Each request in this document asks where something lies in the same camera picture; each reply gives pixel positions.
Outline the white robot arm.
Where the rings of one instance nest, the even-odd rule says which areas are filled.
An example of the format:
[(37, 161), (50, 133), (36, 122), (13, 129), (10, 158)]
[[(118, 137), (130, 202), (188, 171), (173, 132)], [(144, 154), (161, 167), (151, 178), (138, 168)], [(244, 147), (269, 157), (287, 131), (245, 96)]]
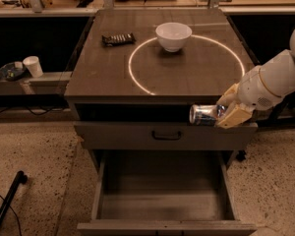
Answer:
[(241, 125), (252, 118), (255, 110), (269, 110), (294, 91), (295, 30), (288, 49), (250, 70), (217, 101), (227, 110), (215, 125), (224, 129)]

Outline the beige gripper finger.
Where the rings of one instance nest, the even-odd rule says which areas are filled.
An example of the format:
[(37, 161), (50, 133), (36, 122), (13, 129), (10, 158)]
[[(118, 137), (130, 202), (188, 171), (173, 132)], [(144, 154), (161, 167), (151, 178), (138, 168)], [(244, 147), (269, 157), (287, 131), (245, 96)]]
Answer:
[(238, 103), (238, 84), (233, 84), (217, 101), (218, 105), (229, 106)]
[(216, 127), (229, 129), (249, 120), (253, 115), (253, 109), (243, 103), (232, 102), (225, 113), (215, 123)]

